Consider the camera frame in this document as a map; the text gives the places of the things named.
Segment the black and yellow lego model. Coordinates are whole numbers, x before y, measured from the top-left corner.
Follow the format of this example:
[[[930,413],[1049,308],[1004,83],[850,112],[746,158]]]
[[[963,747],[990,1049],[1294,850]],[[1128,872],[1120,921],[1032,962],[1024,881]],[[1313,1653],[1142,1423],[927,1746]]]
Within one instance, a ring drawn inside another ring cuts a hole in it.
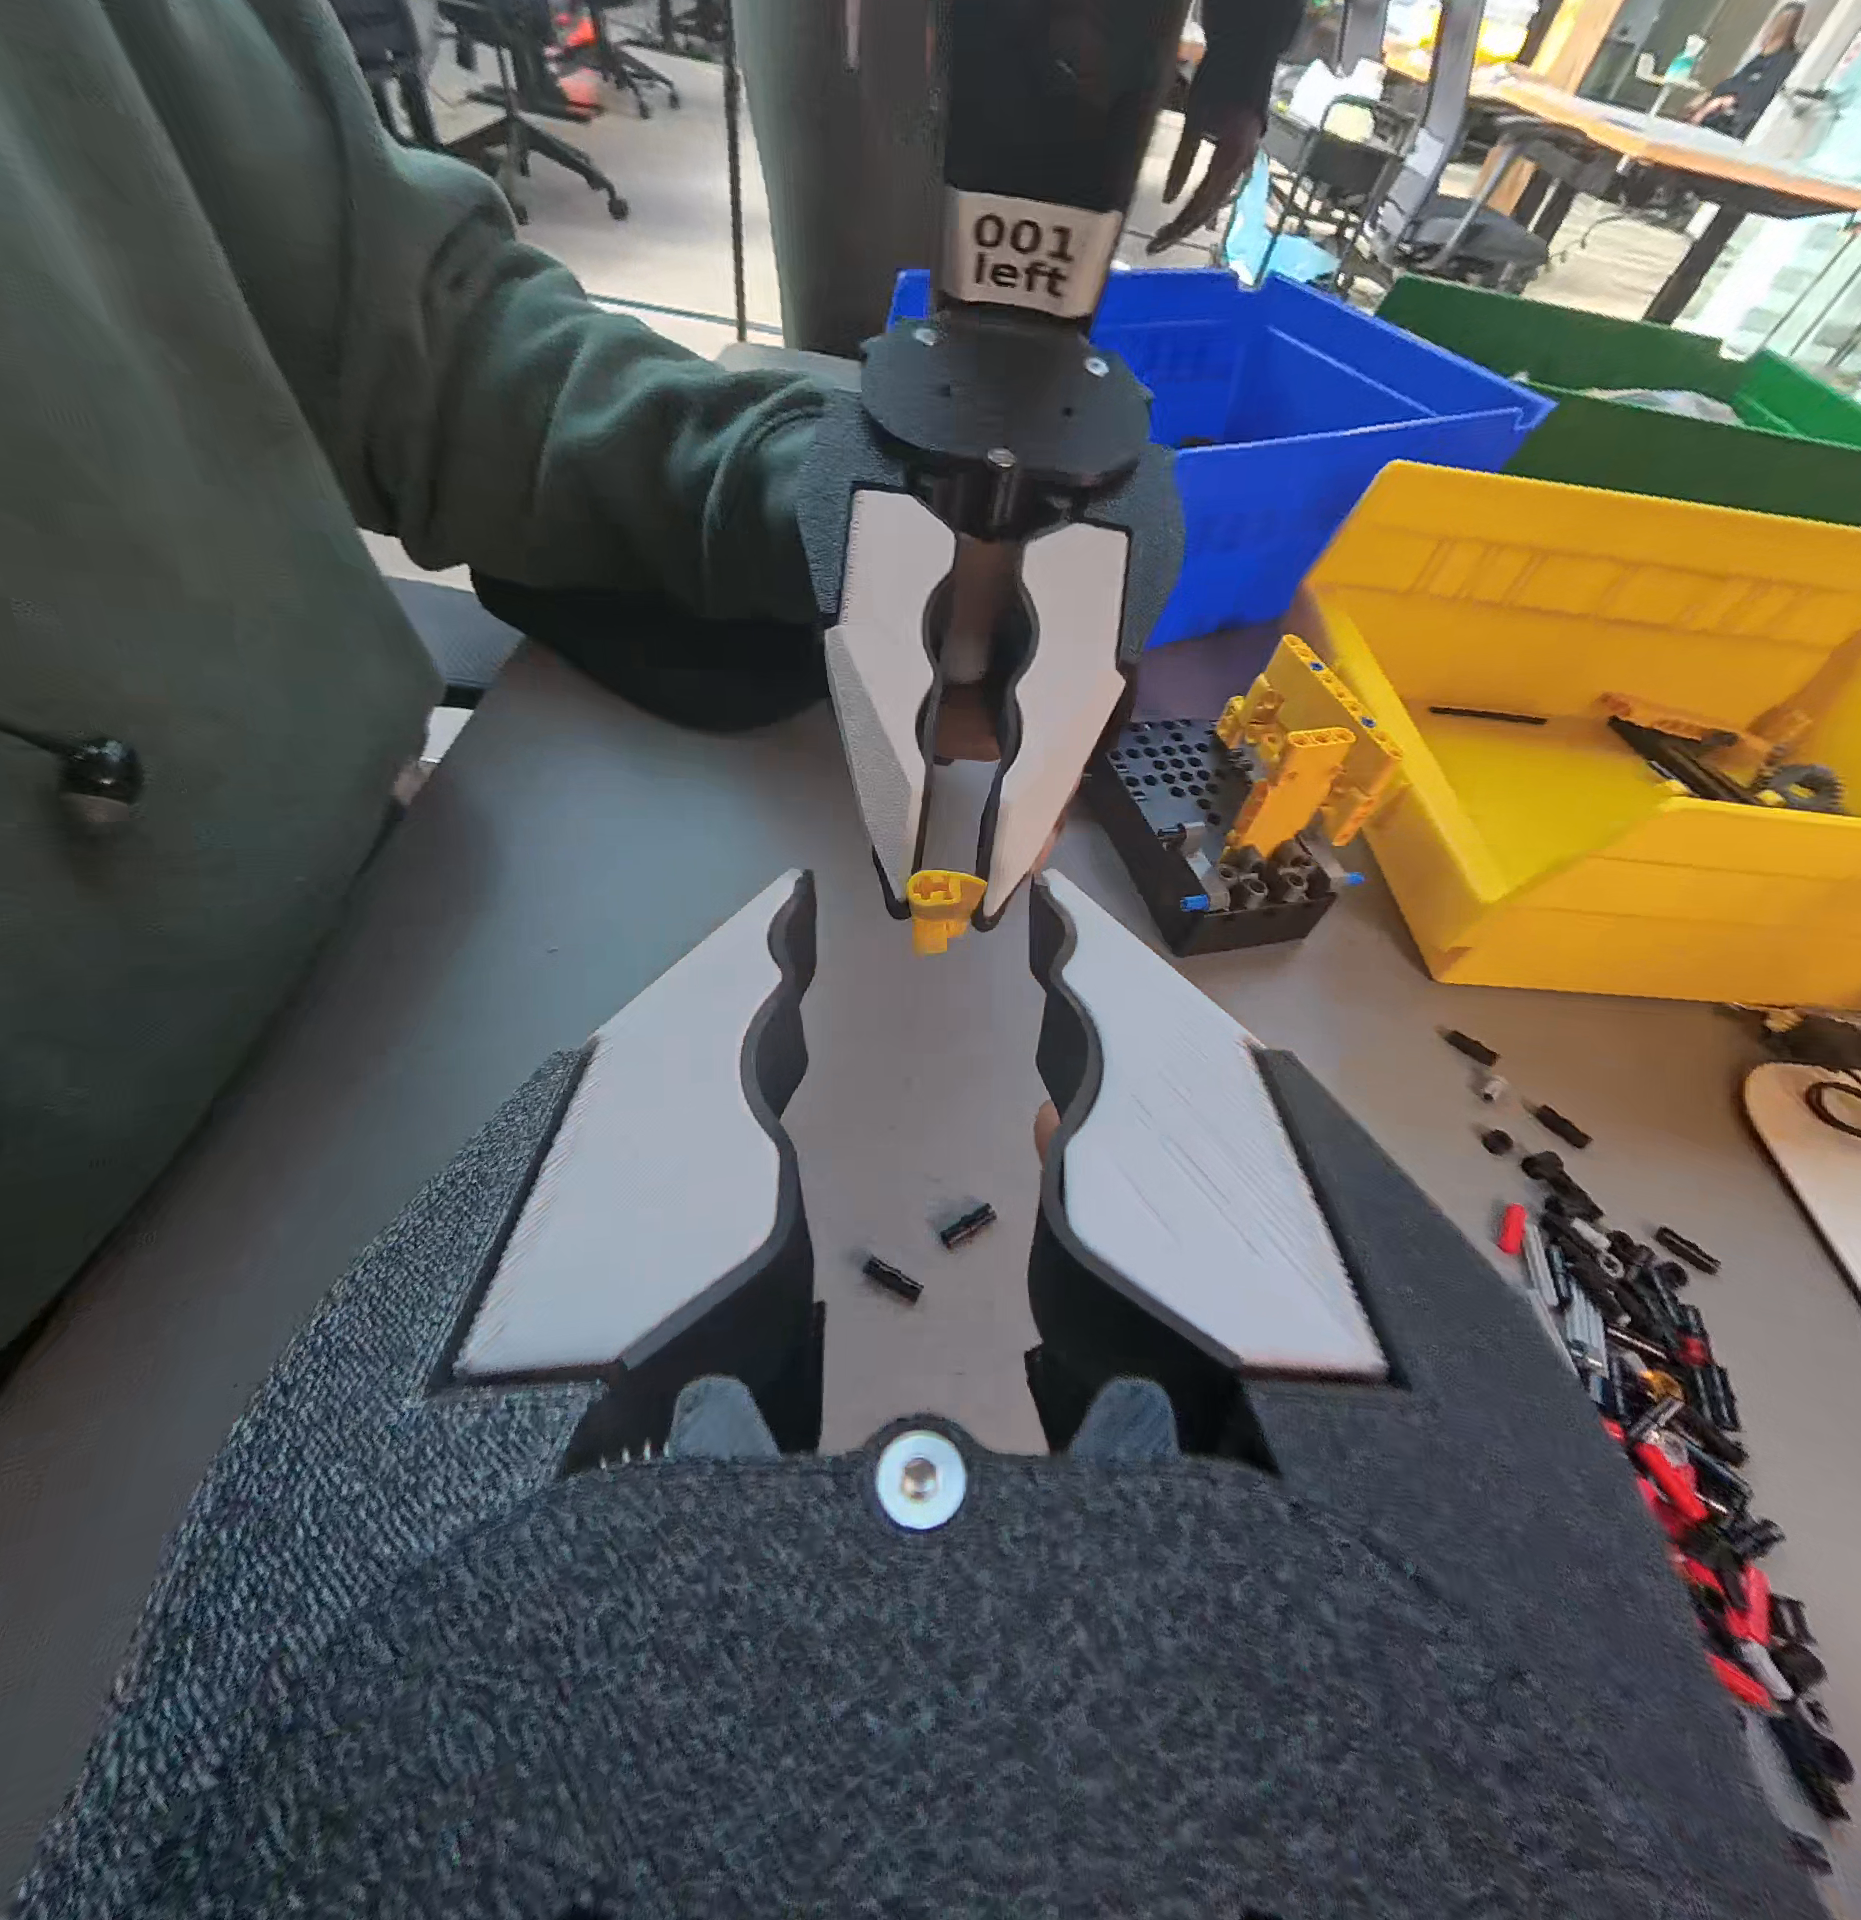
[[[1384,721],[1302,636],[1214,717],[1132,719],[1086,775],[1171,956],[1291,947],[1350,886],[1340,851],[1402,784]]]

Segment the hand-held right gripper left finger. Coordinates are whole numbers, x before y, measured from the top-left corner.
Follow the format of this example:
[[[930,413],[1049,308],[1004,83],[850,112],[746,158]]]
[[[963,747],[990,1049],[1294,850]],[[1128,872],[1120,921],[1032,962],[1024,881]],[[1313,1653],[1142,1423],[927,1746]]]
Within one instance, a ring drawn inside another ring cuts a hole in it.
[[[600,1392],[576,1456],[657,1448],[702,1377],[822,1438],[822,1302],[784,1115],[808,1070],[816,886],[787,869],[588,1037],[486,1255],[456,1386]]]

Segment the wooden top desk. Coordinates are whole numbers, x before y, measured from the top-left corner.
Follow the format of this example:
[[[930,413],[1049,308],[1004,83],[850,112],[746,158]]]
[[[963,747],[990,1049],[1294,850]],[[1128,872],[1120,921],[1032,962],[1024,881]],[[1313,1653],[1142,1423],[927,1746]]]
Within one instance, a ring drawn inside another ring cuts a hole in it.
[[[1527,66],[1494,66],[1486,79],[1471,83],[1471,96],[1516,119],[1495,149],[1506,160],[1516,158],[1516,143],[1525,138],[1542,141],[1565,135],[1577,161],[1658,169],[1712,206],[1710,222],[1642,312],[1646,323],[1671,326],[1683,316],[1745,220],[1861,215],[1861,183],[1801,161],[1763,158],[1743,141],[1679,119],[1588,102],[1545,83]]]

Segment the wooden book stand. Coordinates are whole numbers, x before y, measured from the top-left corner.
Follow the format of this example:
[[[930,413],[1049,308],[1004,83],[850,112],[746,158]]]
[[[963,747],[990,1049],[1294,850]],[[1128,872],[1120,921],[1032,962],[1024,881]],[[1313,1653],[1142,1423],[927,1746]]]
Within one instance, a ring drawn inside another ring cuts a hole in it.
[[[1745,1074],[1741,1110],[1861,1308],[1861,1070],[1770,1061]]]

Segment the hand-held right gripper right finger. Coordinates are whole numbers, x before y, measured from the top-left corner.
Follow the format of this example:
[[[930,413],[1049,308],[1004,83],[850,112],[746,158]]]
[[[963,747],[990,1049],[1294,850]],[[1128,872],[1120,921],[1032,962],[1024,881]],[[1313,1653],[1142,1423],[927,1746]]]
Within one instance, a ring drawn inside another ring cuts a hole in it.
[[[1066,875],[1032,883],[1030,965],[1058,1118],[1024,1356],[1047,1445],[1121,1377],[1165,1392],[1184,1452],[1220,1456],[1263,1456],[1254,1383],[1387,1385],[1265,1050]]]

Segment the black mesh pad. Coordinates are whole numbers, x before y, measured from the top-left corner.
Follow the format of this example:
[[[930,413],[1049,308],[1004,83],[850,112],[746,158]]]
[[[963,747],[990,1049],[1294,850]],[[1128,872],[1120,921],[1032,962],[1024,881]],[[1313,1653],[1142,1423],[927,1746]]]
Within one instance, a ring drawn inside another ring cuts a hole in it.
[[[474,572],[479,601],[631,707],[692,733],[752,733],[827,700],[814,628],[692,612],[653,591],[534,588]]]

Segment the blue plastic bin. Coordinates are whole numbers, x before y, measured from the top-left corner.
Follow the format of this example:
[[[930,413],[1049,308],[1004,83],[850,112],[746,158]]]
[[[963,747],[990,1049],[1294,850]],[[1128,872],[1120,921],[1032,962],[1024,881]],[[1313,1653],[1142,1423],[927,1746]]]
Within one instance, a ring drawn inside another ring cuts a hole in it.
[[[1284,276],[1115,271],[1088,336],[1176,455],[1184,558],[1149,651],[1276,620],[1387,464],[1502,471],[1555,408]]]

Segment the green plastic bin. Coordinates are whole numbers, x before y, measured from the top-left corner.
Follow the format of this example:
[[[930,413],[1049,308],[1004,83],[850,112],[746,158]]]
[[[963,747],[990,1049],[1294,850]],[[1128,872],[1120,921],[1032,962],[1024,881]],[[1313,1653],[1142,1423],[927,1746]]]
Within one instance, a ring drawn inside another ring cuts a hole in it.
[[[1861,402],[1762,349],[1426,276],[1401,276],[1381,319],[1551,400],[1509,474],[1583,488],[1861,526]],[[1588,387],[1689,387],[1741,424],[1669,417]]]

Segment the yellow lego connector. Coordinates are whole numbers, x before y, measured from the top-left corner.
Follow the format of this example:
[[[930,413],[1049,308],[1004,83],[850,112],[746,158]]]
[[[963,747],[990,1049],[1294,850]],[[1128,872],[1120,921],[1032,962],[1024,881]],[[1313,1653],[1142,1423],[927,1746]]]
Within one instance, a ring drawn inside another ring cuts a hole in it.
[[[922,868],[907,879],[903,902],[916,956],[942,956],[976,925],[987,881],[958,869]]]

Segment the long black lego beam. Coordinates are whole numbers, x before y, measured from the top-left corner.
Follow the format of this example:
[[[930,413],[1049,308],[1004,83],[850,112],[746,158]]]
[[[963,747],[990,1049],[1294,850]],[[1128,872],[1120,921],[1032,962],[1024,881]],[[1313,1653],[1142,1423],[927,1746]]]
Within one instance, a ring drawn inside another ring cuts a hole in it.
[[[1758,802],[1753,799],[1754,781],[1769,766],[1786,761],[1780,738],[1679,707],[1611,690],[1599,692],[1595,706],[1637,758],[1651,766],[1662,781],[1677,784],[1698,799]]]

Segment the office chair with blue seat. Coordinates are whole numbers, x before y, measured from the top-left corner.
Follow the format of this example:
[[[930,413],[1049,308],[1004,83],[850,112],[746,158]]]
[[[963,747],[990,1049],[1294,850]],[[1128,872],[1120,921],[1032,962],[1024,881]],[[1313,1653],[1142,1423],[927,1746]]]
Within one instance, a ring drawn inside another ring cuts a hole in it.
[[[1351,92],[1334,96],[1319,119],[1274,108],[1230,206],[1220,263],[1243,286],[1281,276],[1348,298],[1358,245],[1415,132],[1409,112]]]

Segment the black drawstring toggle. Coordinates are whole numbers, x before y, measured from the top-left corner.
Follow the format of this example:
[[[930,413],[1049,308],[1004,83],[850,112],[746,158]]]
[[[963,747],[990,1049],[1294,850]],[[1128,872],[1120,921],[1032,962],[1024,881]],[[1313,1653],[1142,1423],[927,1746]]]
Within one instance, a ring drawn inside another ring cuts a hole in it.
[[[65,817],[89,833],[129,824],[143,792],[145,769],[123,738],[96,735],[53,749],[57,761],[57,802]]]

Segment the pile of small lego pins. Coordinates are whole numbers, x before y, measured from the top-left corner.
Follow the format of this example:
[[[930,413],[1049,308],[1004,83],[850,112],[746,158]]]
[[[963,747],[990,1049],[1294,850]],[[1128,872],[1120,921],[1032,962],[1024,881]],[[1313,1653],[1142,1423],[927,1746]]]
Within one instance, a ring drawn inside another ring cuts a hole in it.
[[[1710,1668],[1821,1846],[1861,1855],[1861,1308],[1743,1110],[1741,1012],[1599,1031],[1611,1105],[1483,1012],[1436,1042],[1635,1463]]]

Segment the yellow plastic bin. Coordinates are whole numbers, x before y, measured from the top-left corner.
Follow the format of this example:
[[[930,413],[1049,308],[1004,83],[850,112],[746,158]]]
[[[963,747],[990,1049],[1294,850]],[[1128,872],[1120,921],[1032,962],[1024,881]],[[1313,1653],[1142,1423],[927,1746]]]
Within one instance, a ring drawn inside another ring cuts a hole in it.
[[[1365,833],[1431,977],[1861,1012],[1861,528],[1395,462],[1305,587],[1402,751]],[[1690,796],[1606,690],[1780,738],[1845,815]]]

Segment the black office chair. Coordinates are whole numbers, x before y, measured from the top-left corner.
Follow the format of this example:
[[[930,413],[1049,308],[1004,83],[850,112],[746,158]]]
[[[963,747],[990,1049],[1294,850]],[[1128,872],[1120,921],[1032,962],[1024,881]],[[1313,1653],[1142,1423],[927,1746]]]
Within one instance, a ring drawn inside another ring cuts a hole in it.
[[[1509,161],[1494,169],[1492,186],[1469,194],[1442,191],[1446,171],[1462,141],[1467,103],[1431,99],[1417,125],[1370,228],[1370,255],[1395,286],[1417,275],[1469,283],[1517,296],[1548,260],[1548,243],[1512,215],[1490,206]]]
[[[559,138],[554,125],[583,125],[590,108],[574,102],[550,65],[555,15],[548,2],[435,2],[438,25],[451,40],[454,59],[475,70],[479,55],[496,59],[496,83],[471,92],[482,106],[497,108],[491,125],[454,138],[445,152],[482,169],[497,183],[517,226],[532,215],[519,194],[534,158],[545,158],[607,204],[607,215],[621,224],[628,201],[590,158]]]

